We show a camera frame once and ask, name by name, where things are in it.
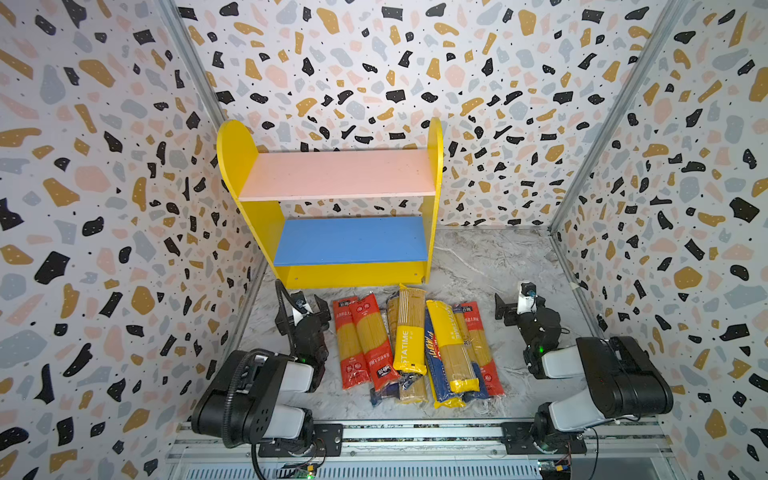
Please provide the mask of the red spaghetti bag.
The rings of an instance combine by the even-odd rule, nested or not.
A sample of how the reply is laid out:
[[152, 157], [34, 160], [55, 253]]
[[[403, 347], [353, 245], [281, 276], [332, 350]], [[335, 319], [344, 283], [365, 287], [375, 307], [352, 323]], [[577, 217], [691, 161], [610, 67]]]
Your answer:
[[370, 381], [366, 360], [352, 317], [352, 305], [357, 301], [357, 296], [351, 296], [333, 302], [341, 383], [344, 390]]
[[477, 303], [473, 301], [464, 303], [462, 308], [464, 310], [463, 317], [467, 331], [465, 339], [471, 346], [473, 359], [479, 366], [487, 393], [491, 397], [501, 396], [504, 394], [504, 389], [487, 341], [479, 307]]
[[388, 332], [373, 293], [352, 305], [352, 320], [374, 390], [379, 392], [397, 383], [400, 376], [393, 367]]

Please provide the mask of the yellow shelf pink blue boards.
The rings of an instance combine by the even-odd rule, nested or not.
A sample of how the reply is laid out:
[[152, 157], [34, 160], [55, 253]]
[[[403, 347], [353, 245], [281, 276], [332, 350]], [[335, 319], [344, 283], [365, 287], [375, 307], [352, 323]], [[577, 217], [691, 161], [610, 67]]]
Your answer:
[[[218, 131], [223, 181], [277, 280], [291, 290], [428, 283], [438, 224], [444, 136], [424, 150], [260, 154], [248, 128]], [[417, 216], [288, 219], [284, 202], [418, 197]]]

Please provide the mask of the clear spaghetti bag Chinese text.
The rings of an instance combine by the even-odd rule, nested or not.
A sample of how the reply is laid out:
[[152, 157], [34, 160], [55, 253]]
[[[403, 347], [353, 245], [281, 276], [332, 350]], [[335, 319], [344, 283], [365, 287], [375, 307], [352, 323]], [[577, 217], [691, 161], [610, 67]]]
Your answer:
[[[386, 304], [387, 323], [389, 340], [392, 348], [392, 353], [395, 353], [395, 346], [397, 340], [397, 325], [399, 314], [399, 294], [393, 293], [387, 299]], [[411, 383], [403, 380], [399, 384], [398, 399], [403, 404], [415, 404], [422, 403], [428, 400], [426, 391], [426, 378], [424, 376], [418, 377]]]

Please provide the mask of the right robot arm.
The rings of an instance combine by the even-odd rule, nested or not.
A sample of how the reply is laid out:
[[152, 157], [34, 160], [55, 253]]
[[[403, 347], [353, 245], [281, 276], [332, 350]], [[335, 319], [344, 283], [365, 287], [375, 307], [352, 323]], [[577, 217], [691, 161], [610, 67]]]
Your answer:
[[586, 387], [570, 397], [541, 404], [526, 433], [516, 429], [511, 448], [534, 447], [544, 454], [584, 453], [580, 436], [615, 420], [640, 420], [673, 409], [673, 392], [649, 356], [631, 336], [578, 337], [561, 347], [558, 312], [532, 283], [522, 283], [518, 300], [494, 296], [494, 317], [518, 329], [523, 359], [538, 380], [582, 378]]

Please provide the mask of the blue Barilla spaghetti bag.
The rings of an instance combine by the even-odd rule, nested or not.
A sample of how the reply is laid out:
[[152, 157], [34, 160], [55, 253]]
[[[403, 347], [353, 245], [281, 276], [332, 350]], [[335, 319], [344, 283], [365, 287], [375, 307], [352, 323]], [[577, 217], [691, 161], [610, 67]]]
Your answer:
[[466, 403], [463, 400], [463, 395], [451, 390], [429, 312], [425, 313], [425, 359], [434, 398], [434, 407], [436, 409], [441, 407], [465, 407]]

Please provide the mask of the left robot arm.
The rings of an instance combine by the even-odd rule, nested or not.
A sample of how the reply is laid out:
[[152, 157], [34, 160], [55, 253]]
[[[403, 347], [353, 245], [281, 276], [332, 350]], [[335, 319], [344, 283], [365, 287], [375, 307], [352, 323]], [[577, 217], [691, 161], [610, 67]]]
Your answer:
[[276, 325], [289, 339], [288, 354], [265, 349], [235, 350], [198, 401], [192, 430], [220, 439], [227, 448], [272, 445], [282, 453], [303, 455], [316, 441], [312, 412], [278, 402], [282, 393], [311, 393], [325, 374], [330, 327], [328, 303], [315, 297], [310, 307], [301, 292], [285, 308], [278, 299]]

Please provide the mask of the yellow Pastatime bag tall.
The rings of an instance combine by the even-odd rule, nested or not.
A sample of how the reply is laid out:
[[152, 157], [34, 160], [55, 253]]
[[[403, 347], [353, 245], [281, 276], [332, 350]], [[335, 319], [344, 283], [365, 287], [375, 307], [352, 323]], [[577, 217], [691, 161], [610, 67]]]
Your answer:
[[400, 285], [393, 366], [407, 374], [425, 375], [426, 292]]

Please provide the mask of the metal base rail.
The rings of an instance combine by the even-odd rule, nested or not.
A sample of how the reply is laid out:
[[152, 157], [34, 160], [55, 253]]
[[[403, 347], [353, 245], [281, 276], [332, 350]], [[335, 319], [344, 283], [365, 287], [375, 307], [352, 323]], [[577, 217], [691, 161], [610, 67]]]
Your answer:
[[523, 444], [520, 418], [344, 420], [314, 479], [682, 479], [653, 418], [593, 427], [574, 452]]

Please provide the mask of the clear bag white label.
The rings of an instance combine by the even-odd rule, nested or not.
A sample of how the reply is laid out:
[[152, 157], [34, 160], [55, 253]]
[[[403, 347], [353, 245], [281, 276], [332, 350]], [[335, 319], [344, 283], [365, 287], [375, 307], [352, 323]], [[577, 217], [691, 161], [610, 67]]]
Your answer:
[[389, 384], [383, 389], [377, 391], [374, 388], [370, 389], [370, 402], [373, 407], [380, 405], [386, 399], [400, 398], [400, 386], [398, 384]]

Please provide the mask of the yellow Pastatime bag right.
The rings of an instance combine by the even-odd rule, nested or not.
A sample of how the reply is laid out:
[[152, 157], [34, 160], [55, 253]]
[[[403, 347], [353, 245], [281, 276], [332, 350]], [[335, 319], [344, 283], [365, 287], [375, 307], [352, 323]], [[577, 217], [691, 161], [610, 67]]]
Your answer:
[[479, 391], [480, 382], [452, 307], [437, 300], [428, 300], [426, 304], [451, 390], [455, 393]]

